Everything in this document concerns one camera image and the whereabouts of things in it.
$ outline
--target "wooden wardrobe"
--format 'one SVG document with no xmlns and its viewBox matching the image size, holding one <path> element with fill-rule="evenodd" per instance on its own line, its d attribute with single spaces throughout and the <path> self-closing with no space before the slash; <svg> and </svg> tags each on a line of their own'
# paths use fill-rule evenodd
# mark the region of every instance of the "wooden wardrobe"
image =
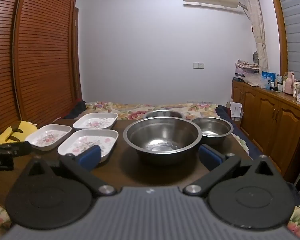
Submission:
<svg viewBox="0 0 300 240">
<path fill-rule="evenodd" d="M 75 0 L 0 0 L 0 131 L 38 126 L 79 97 Z"/>
</svg>

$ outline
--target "wooden countertop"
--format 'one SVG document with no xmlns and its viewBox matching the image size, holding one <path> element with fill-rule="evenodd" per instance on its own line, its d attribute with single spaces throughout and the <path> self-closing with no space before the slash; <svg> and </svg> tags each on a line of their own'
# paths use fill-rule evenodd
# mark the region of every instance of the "wooden countertop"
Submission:
<svg viewBox="0 0 300 240">
<path fill-rule="evenodd" d="M 74 122 L 75 120 L 71 119 L 61 119 L 55 123 L 72 126 Z M 209 172 L 200 162 L 197 153 L 174 166 L 156 167 L 142 163 L 136 151 L 128 146 L 122 136 L 124 129 L 132 122 L 134 121 L 118 120 L 112 128 L 119 133 L 119 138 L 108 160 L 92 171 L 98 178 L 117 189 L 122 186 L 150 185 L 177 185 L 183 188 Z M 227 136 L 224 143 L 215 149 L 223 154 L 235 153 L 243 159 L 250 159 L 232 135 Z M 58 152 L 57 148 L 49 152 L 33 149 L 31 155 L 14 158 L 13 171 L 0 171 L 0 205 L 4 206 L 10 188 L 34 155 L 41 155 L 45 160 L 56 160 Z"/>
<path fill-rule="evenodd" d="M 232 82 L 234 82 L 238 85 L 242 84 L 243 86 L 251 88 L 251 89 L 255 89 L 256 91 L 258 91 L 262 94 L 266 94 L 266 95 L 268 95 L 272 98 L 276 98 L 276 99 L 278 99 L 278 100 L 280 100 L 284 103 L 287 103 L 288 105 L 293 106 L 293 107 L 300 110 L 300 103 L 297 102 L 297 99 L 294 98 L 292 95 L 288 95 L 284 92 L 276 92 L 276 91 L 273 91 L 273 90 L 267 90 L 267 89 L 260 88 L 260 87 L 253 87 L 253 86 L 250 86 L 247 83 L 238 82 L 238 81 L 235 81 L 235 80 L 233 80 Z"/>
</svg>

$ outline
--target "curtain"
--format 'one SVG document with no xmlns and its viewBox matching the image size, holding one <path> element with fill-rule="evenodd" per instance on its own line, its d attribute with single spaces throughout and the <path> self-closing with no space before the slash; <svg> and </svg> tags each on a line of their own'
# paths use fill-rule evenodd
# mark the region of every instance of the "curtain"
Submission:
<svg viewBox="0 0 300 240">
<path fill-rule="evenodd" d="M 263 26 L 263 19 L 261 15 L 259 0 L 245 0 L 248 8 L 248 14 L 253 28 L 253 35 L 257 45 L 257 52 L 259 57 L 259 73 L 262 71 L 268 72 L 268 58 L 266 52 L 265 42 L 265 28 Z"/>
</svg>

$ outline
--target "metal bowl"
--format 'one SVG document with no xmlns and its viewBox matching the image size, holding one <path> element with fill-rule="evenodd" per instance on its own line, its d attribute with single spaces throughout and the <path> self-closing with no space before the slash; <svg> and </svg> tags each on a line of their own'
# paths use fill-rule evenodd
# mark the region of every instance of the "metal bowl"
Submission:
<svg viewBox="0 0 300 240">
<path fill-rule="evenodd" d="M 191 120 L 202 130 L 202 141 L 208 145 L 223 143 L 227 135 L 233 132 L 233 126 L 228 121 L 217 117 L 198 117 Z"/>
<path fill-rule="evenodd" d="M 202 131 L 195 123 L 176 117 L 150 117 L 129 125 L 123 138 L 139 157 L 155 165 L 181 162 L 200 142 Z"/>
<path fill-rule="evenodd" d="M 145 113 L 143 115 L 143 119 L 149 118 L 149 117 L 157 117 L 157 116 L 170 116 L 170 117 L 178 117 L 185 119 L 185 115 L 172 110 L 155 110 L 148 113 Z"/>
</svg>

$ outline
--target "white wall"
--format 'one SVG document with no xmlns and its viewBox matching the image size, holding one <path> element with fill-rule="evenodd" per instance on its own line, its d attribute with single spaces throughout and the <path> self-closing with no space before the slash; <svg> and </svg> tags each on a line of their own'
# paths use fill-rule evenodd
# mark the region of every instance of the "white wall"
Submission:
<svg viewBox="0 0 300 240">
<path fill-rule="evenodd" d="M 234 62 L 252 62 L 256 51 L 250 21 L 240 7 L 183 4 L 81 0 L 83 100 L 225 104 Z M 193 62 L 204 69 L 193 69 Z"/>
<path fill-rule="evenodd" d="M 269 72 L 280 74 L 280 43 L 273 0 L 259 0 L 265 27 Z"/>
</svg>

